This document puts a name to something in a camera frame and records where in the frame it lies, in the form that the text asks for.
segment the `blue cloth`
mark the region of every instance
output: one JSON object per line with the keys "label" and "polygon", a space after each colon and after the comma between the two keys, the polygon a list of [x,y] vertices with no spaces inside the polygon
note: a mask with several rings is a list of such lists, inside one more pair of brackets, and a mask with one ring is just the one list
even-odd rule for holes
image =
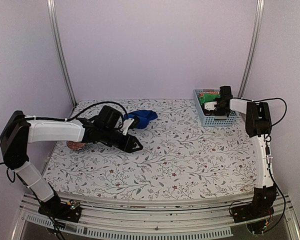
{"label": "blue cloth", "polygon": [[134,127],[135,129],[145,129],[151,120],[158,118],[157,113],[151,110],[132,111],[128,113],[127,118],[133,119],[134,116],[137,116],[140,119],[139,123]]}

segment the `white wall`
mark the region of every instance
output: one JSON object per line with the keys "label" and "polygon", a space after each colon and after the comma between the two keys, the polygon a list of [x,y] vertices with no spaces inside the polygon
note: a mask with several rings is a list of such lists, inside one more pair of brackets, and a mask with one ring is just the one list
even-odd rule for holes
{"label": "white wall", "polygon": [[[0,133],[15,110],[67,117],[70,101],[57,59],[46,0],[0,0]],[[52,144],[29,146],[40,170]],[[0,166],[0,240],[8,240],[24,187]]]}
{"label": "white wall", "polygon": [[191,99],[245,68],[256,0],[56,1],[77,99]]}
{"label": "white wall", "polygon": [[[265,1],[260,37],[246,98],[282,97],[286,118],[272,131],[273,171],[289,194],[300,223],[300,0]],[[280,102],[270,104],[273,121],[283,114]]]}

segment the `light blue basket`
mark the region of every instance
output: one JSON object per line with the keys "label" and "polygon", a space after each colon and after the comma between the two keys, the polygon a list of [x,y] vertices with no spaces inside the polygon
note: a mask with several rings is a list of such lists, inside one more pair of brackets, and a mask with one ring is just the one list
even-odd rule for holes
{"label": "light blue basket", "polygon": [[204,111],[201,108],[200,102],[199,102],[199,94],[203,92],[219,92],[219,89],[202,89],[202,88],[196,88],[194,92],[194,103],[196,110],[199,114],[199,118],[201,121],[201,124],[203,127],[226,127],[226,126],[231,126],[234,121],[237,119],[238,115],[236,114],[235,111],[231,111],[229,114],[229,117],[226,115],[224,116],[206,116],[204,114]]}

